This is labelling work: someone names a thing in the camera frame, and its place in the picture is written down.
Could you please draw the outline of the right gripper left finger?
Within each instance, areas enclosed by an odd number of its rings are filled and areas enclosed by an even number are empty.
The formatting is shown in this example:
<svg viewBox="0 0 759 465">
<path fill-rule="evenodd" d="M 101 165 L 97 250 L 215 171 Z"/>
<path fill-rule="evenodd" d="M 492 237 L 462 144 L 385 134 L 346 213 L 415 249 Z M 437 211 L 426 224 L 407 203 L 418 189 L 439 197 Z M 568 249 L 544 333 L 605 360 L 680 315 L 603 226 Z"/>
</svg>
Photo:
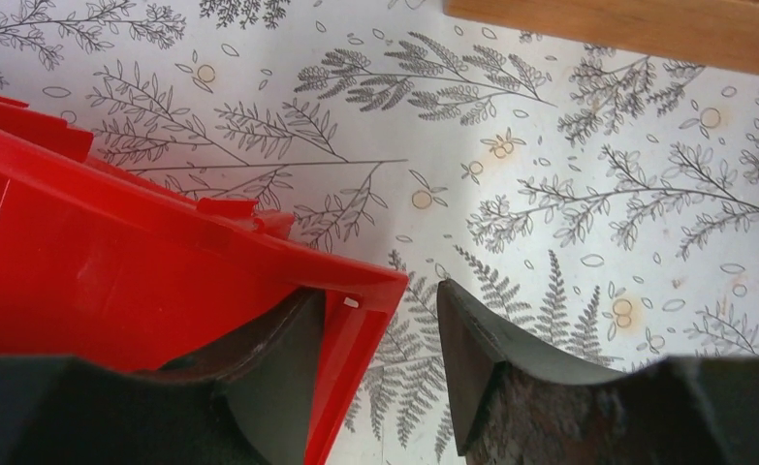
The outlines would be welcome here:
<svg viewBox="0 0 759 465">
<path fill-rule="evenodd" d="M 156 370 L 0 356 L 0 464 L 300 464 L 325 303 L 298 289 Z"/>
</svg>

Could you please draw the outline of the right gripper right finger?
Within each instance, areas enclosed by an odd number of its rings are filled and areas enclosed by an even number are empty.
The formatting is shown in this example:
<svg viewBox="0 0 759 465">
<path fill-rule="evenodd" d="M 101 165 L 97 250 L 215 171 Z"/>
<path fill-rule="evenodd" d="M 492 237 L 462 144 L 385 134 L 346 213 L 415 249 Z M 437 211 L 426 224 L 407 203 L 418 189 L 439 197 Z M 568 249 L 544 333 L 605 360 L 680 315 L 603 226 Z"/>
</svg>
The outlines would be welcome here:
<svg viewBox="0 0 759 465">
<path fill-rule="evenodd" d="M 759 464 L 759 356 L 667 356 L 623 373 L 544 342 L 453 280 L 436 309 L 469 464 Z"/>
</svg>

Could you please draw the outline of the red plastic bin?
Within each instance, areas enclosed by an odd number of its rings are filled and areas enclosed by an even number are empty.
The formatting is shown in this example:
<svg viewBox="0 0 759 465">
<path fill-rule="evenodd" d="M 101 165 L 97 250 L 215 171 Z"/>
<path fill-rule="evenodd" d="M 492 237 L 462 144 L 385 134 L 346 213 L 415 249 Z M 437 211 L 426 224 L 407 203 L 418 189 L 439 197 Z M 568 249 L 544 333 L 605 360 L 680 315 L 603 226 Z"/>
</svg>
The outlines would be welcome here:
<svg viewBox="0 0 759 465">
<path fill-rule="evenodd" d="M 156 370 L 320 290 L 300 464 L 324 463 L 406 278 L 297 244 L 293 216 L 252 199 L 195 201 L 91 158 L 91 143 L 0 96 L 0 356 Z"/>
</svg>

